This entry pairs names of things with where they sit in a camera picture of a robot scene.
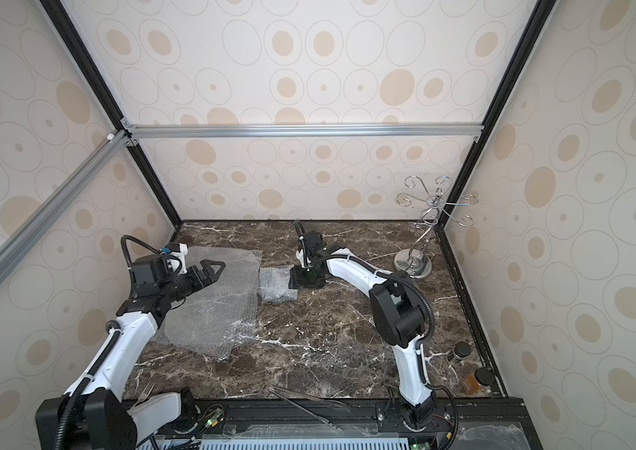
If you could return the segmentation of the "bubble wrap around orange plate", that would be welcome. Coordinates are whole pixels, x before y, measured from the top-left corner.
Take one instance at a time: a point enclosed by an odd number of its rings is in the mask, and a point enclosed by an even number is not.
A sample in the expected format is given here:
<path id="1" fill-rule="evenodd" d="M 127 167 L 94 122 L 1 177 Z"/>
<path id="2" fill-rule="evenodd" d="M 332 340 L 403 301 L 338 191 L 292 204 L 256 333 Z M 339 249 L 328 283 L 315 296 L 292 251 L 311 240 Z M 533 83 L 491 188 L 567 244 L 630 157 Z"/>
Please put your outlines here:
<path id="1" fill-rule="evenodd" d="M 227 358 L 239 335 L 255 324 L 262 256 L 260 250 L 190 247 L 186 262 L 191 266 L 207 259 L 223 262 L 226 268 L 217 283 L 172 310 L 152 341 Z"/>

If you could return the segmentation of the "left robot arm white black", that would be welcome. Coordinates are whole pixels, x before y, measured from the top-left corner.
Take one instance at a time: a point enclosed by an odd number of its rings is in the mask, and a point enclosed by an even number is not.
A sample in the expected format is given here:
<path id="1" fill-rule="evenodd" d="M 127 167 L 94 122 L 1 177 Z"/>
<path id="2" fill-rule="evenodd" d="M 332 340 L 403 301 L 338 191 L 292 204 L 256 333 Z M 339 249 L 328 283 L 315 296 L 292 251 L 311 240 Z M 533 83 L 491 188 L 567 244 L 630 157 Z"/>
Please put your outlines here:
<path id="1" fill-rule="evenodd" d="M 177 420 L 183 408 L 180 393 L 126 407 L 126 383 L 173 304 L 217 283 L 225 267 L 213 260 L 188 266 L 184 253 L 169 249 L 129 260 L 130 296 L 107 323 L 107 339 L 65 393 L 43 401 L 36 411 L 41 447 L 134 449 Z"/>

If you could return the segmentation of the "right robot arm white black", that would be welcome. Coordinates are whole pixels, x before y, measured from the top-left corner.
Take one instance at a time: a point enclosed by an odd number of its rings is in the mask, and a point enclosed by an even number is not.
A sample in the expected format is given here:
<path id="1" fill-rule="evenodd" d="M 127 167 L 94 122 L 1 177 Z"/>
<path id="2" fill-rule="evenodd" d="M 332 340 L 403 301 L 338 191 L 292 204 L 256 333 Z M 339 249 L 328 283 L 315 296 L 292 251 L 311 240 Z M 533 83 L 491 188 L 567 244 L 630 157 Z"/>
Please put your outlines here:
<path id="1" fill-rule="evenodd" d="M 328 245 L 316 231 L 295 221 L 298 264 L 289 287 L 320 289 L 326 278 L 343 279 L 370 300 L 373 323 L 392 347 L 400 381 L 400 412 L 412 428 L 424 427 L 435 408 L 423 365 L 423 344 L 432 338 L 435 317 L 424 294 L 404 272 L 389 272 L 355 256 L 338 243 Z"/>

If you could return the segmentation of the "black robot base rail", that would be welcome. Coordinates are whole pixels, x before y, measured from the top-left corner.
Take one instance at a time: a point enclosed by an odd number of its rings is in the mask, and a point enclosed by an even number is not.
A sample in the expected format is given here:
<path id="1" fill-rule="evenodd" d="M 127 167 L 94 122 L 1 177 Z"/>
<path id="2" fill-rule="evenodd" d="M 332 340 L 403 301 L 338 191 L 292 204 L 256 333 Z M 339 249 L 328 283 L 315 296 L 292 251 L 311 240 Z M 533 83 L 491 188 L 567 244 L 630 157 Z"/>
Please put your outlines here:
<path id="1" fill-rule="evenodd" d="M 43 449 L 539 449 L 519 399 L 436 399 L 421 425 L 396 399 L 194 399 L 140 405 L 108 391 L 51 399 L 36 413 Z"/>

